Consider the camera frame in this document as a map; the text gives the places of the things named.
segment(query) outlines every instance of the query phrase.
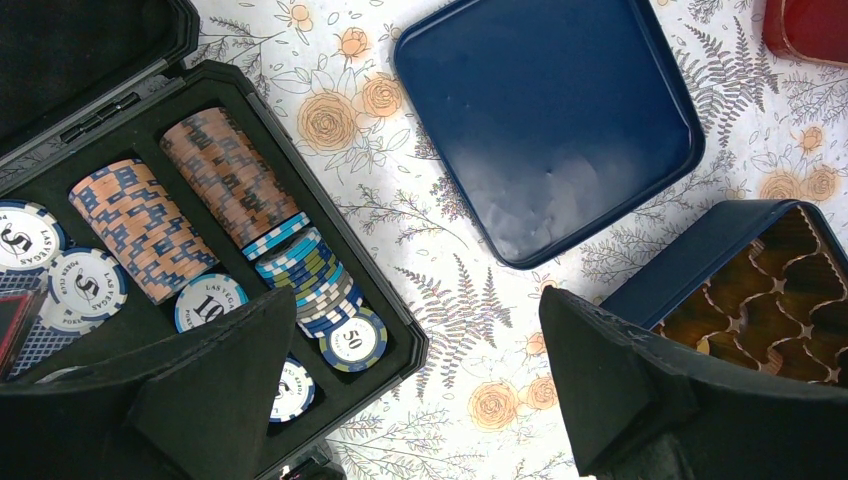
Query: brown poker chip stack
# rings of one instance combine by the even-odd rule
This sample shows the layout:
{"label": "brown poker chip stack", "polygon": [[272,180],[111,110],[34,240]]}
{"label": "brown poker chip stack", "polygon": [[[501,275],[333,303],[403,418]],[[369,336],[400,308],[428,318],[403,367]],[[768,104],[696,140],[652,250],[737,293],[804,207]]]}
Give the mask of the brown poker chip stack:
{"label": "brown poker chip stack", "polygon": [[141,160],[92,173],[68,199],[154,304],[218,263]]}
{"label": "brown poker chip stack", "polygon": [[159,146],[239,248],[300,212],[223,108],[174,125]]}

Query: black foam insert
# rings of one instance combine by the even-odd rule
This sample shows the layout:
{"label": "black foam insert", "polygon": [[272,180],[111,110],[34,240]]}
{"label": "black foam insert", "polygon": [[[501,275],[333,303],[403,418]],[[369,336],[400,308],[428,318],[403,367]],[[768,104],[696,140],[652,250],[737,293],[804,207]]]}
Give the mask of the black foam insert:
{"label": "black foam insert", "polygon": [[[291,163],[293,160],[285,156],[236,82],[228,80],[226,75],[218,78],[213,80],[201,75],[189,80],[184,88],[169,98],[16,188],[6,197],[44,205],[78,244],[106,250],[94,231],[68,202],[67,192],[98,168],[128,157],[141,158],[220,259],[221,264],[215,271],[232,275],[244,287],[248,297],[254,300],[265,294],[268,288],[158,146],[158,140],[165,130],[192,113],[212,106],[223,106],[232,114],[350,272],[365,294],[366,303],[380,316],[389,331],[389,345],[380,361],[364,372],[344,373],[330,367],[321,355],[318,341],[306,338],[298,329],[290,353],[312,375],[316,384],[315,401],[293,421],[269,423],[259,455],[258,468],[259,472],[263,472],[281,458],[325,436],[340,420],[369,403],[374,392],[396,381],[400,372],[409,366],[413,361],[412,352],[420,350],[410,327],[395,312],[381,287],[369,276],[344,236],[324,212],[316,192],[297,173]],[[91,334],[34,367],[25,374],[22,381],[40,378],[58,368],[105,360],[176,335],[174,301],[155,306],[134,282],[128,283],[130,292],[127,303],[117,315]]]}
{"label": "black foam insert", "polygon": [[[0,155],[178,42],[169,0],[0,0],[0,16],[0,138],[14,135]],[[54,108],[64,111],[44,118]]]}

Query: table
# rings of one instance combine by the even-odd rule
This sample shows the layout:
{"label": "table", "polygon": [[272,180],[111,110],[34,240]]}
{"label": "table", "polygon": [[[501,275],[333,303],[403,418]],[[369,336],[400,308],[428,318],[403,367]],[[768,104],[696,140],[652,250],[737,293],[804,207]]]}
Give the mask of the table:
{"label": "table", "polygon": [[444,1],[196,0],[193,60],[238,65],[266,96],[432,339],[421,372],[330,435],[350,478],[575,478],[539,331],[543,288],[600,302],[724,199],[809,200],[845,243],[848,70],[771,55],[764,1],[651,2],[707,131],[704,161],[521,272],[482,243],[392,72],[400,32]]}

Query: case hinge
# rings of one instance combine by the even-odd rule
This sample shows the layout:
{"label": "case hinge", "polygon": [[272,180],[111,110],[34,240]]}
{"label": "case hinge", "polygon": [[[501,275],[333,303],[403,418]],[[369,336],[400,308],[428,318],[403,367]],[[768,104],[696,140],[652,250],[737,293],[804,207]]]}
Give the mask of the case hinge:
{"label": "case hinge", "polygon": [[73,127],[65,130],[59,138],[64,143],[70,143],[79,138],[82,134],[94,130],[106,122],[106,120],[109,120],[139,101],[141,101],[141,97],[137,93],[133,92],[119,100],[110,102]]}

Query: brown plastic insert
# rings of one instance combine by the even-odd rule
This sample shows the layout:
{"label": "brown plastic insert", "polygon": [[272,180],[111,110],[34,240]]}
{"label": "brown plastic insert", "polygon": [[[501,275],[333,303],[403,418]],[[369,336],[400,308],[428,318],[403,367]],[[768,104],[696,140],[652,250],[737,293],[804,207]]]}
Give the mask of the brown plastic insert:
{"label": "brown plastic insert", "polygon": [[752,370],[848,387],[846,272],[796,207],[653,331]]}

